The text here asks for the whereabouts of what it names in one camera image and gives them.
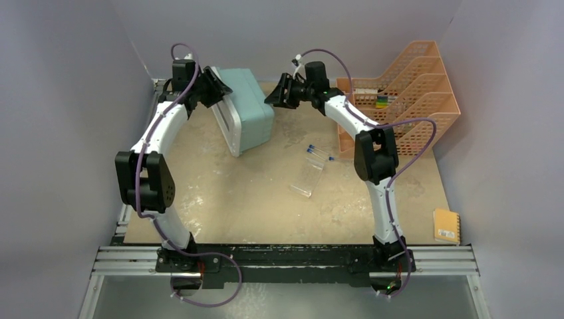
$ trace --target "orange notebook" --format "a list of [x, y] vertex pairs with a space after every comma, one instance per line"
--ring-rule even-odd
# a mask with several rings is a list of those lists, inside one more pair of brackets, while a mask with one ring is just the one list
[[460, 245], [460, 215], [447, 209], [437, 208], [435, 220], [435, 239], [443, 243]]

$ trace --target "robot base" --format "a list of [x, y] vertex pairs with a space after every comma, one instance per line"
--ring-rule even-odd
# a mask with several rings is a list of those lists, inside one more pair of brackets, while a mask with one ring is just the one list
[[[191, 238], [189, 250], [195, 252]], [[401, 286], [399, 274], [408, 268], [406, 255], [391, 259], [396, 245], [240, 245], [198, 244], [198, 253], [218, 252], [232, 256], [243, 273], [244, 282], [270, 283], [342, 283], [352, 287], [372, 287], [390, 293]], [[409, 251], [412, 271], [416, 270], [412, 251]], [[203, 280], [173, 280], [175, 289], [221, 289], [225, 282], [234, 282], [237, 270], [229, 261], [215, 256], [185, 257], [176, 251], [160, 249], [157, 272], [200, 272]], [[390, 276], [371, 277], [371, 273]]]

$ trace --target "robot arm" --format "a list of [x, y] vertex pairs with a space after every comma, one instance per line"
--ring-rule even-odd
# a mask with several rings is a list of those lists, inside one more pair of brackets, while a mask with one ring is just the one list
[[[350, 136], [355, 136], [355, 137], [359, 136], [361, 140], [362, 139], [366, 140], [365, 143], [369, 147], [368, 153], [374, 152], [373, 150], [374, 148], [372, 145], [373, 140], [370, 134], [371, 131], [374, 131], [374, 128], [367, 126], [364, 122], [360, 122], [357, 118], [352, 116], [349, 113], [349, 111], [345, 108], [345, 104], [348, 104], [350, 110], [356, 112], [359, 116], [366, 118], [366, 116], [360, 113], [349, 101], [347, 101], [347, 99], [343, 95], [335, 96], [329, 99], [329, 101], [325, 102], [325, 115], [328, 118], [334, 120], [338, 125], [343, 127], [345, 131], [349, 133]], [[394, 136], [393, 135], [390, 136], [389, 135], [390, 133], [387, 134], [388, 135], [386, 137], [391, 138], [391, 141], [385, 141], [385, 142], [389, 142], [390, 144], [393, 143], [393, 148], [395, 149]], [[386, 149], [389, 149], [391, 147], [392, 147], [391, 145], [386, 145]], [[389, 166], [393, 165], [393, 167], [395, 168], [398, 165], [397, 153], [395, 150], [393, 150], [393, 152], [396, 154], [395, 159], [393, 156], [391, 159], [394, 160], [395, 162], [390, 163]], [[355, 154], [355, 163], [354, 163], [355, 169], [357, 170], [357, 173], [359, 170], [364, 169], [364, 173], [362, 173], [363, 175], [360, 176], [359, 174], [359, 176], [362, 180], [365, 181], [366, 186], [368, 187], [368, 193], [370, 194], [370, 201], [372, 202], [372, 213], [374, 215], [374, 236], [382, 244], [393, 243], [397, 241], [398, 238], [396, 237], [393, 231], [392, 224], [390, 222], [390, 216], [388, 214], [388, 208], [386, 207], [386, 200], [384, 199], [384, 192], [386, 191], [386, 186], [388, 185], [391, 176], [385, 177], [383, 179], [372, 178], [370, 180], [366, 172], [366, 167], [365, 165], [363, 167], [363, 164], [364, 163], [358, 163], [356, 161], [356, 154]], [[395, 189], [395, 183], [393, 183], [392, 186], [390, 187], [390, 205], [392, 207], [392, 216], [394, 217], [394, 220], [396, 222], [396, 229], [398, 230], [399, 235], [402, 236], [403, 231], [398, 222], [394, 189]]]
[[[305, 78], [299, 73], [282, 74], [277, 87], [265, 99], [265, 103], [274, 107], [296, 109], [300, 101], [309, 101], [321, 114], [334, 120], [355, 138], [354, 168], [366, 182], [370, 194], [375, 224], [374, 243], [382, 247], [385, 259], [394, 258], [403, 252], [398, 241], [405, 241], [398, 223], [394, 184], [389, 189], [390, 213], [400, 238], [393, 231], [384, 196], [386, 186], [399, 165], [394, 131], [366, 125], [369, 119], [346, 99], [343, 92], [329, 86], [322, 62], [307, 63], [305, 74]], [[380, 146], [379, 150], [374, 151], [374, 144]]]
[[[115, 158], [122, 202], [133, 206], [136, 211], [141, 211], [141, 216], [151, 216], [151, 221], [157, 221], [162, 232], [167, 236], [167, 240], [162, 240], [162, 246], [170, 250], [174, 249], [169, 242], [181, 249], [186, 249], [191, 236], [189, 230], [182, 225], [172, 205], [176, 189], [166, 165], [165, 155], [168, 154], [176, 134], [190, 118], [198, 102], [209, 108], [232, 93], [232, 90], [217, 77], [211, 68], [206, 67], [203, 71], [199, 70], [194, 86], [183, 100], [165, 114], [165, 110], [172, 101], [188, 86], [196, 71], [195, 67], [194, 61], [189, 57], [173, 62], [172, 92], [164, 92], [159, 98], [156, 114], [141, 139], [133, 145], [129, 152], [118, 152]], [[146, 171], [146, 176], [142, 174], [140, 178], [141, 207], [137, 209], [134, 183], [136, 162], [150, 130], [154, 130], [150, 143], [147, 144], [144, 154], [141, 155], [144, 158], [142, 169]]]

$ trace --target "white label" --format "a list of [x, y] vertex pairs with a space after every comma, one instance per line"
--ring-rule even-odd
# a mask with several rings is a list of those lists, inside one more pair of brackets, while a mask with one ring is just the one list
[[439, 235], [440, 236], [445, 236], [448, 238], [454, 238], [454, 233], [451, 231], [445, 231], [444, 229], [439, 229]]

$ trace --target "white wall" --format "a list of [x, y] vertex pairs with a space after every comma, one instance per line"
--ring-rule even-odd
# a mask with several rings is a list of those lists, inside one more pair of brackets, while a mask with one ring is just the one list
[[[380, 74], [409, 42], [438, 41], [461, 2], [113, 1], [154, 78], [170, 77], [168, 48], [182, 41], [205, 65], [250, 68], [258, 79], [276, 81], [296, 54], [320, 47], [339, 55], [355, 76]], [[331, 57], [323, 60], [330, 77], [344, 75]]]
[[107, 0], [0, 1], [0, 43], [0, 317], [76, 318], [152, 81]]
[[435, 147], [494, 318], [564, 311], [564, 2], [464, 0], [440, 49], [462, 110]]

